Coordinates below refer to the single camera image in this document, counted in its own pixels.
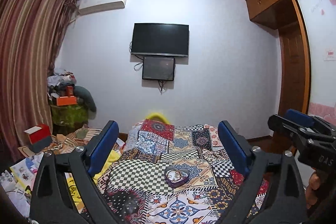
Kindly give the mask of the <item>right hand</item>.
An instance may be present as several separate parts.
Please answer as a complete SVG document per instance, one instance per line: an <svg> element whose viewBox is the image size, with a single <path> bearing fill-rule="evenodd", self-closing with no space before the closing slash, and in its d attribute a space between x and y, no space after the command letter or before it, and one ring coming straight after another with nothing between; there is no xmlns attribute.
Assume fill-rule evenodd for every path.
<svg viewBox="0 0 336 224"><path fill-rule="evenodd" d="M321 171L315 170L309 178L308 186L305 190L305 198L306 198L306 208L310 209L313 205L315 205L318 201L317 190L321 187L321 185L327 179L328 174Z"/></svg>

